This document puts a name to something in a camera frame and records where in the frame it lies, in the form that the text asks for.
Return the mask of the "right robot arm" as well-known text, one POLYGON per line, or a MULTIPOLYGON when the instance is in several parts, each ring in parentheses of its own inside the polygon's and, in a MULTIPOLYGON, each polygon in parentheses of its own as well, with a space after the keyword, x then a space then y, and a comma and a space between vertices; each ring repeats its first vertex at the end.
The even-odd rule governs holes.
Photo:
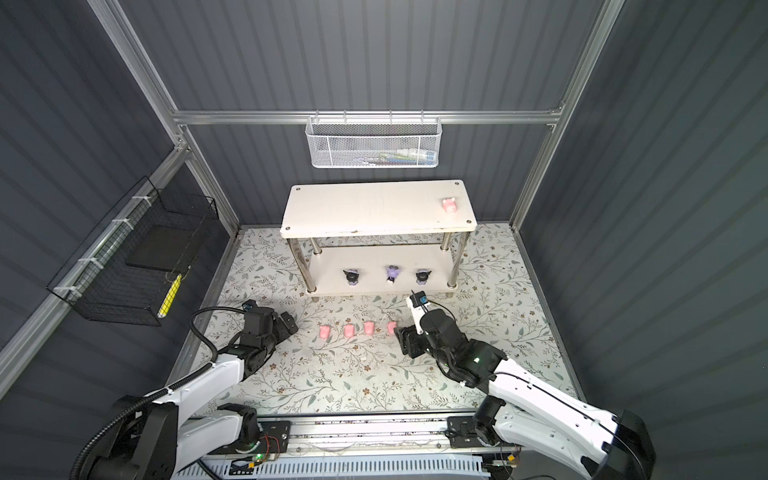
POLYGON ((473 421, 480 441, 533 449, 585 479, 648 479, 656 453, 645 422, 582 402, 523 368, 504 351, 460 331, 441 309, 416 308, 394 334, 403 354, 431 356, 447 378, 485 397, 473 421))

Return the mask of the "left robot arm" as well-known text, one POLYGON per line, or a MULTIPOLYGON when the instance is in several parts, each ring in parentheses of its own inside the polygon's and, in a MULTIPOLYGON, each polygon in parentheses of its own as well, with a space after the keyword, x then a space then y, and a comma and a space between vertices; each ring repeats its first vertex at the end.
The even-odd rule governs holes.
POLYGON ((221 348, 191 323, 211 353, 197 370, 142 397, 126 395, 114 416, 76 456, 72 479, 169 479, 201 465, 220 448, 265 458, 274 437, 264 433, 255 408, 226 403, 207 416, 199 410, 265 366, 277 346, 296 334, 294 317, 249 300, 237 308, 243 328, 221 348))

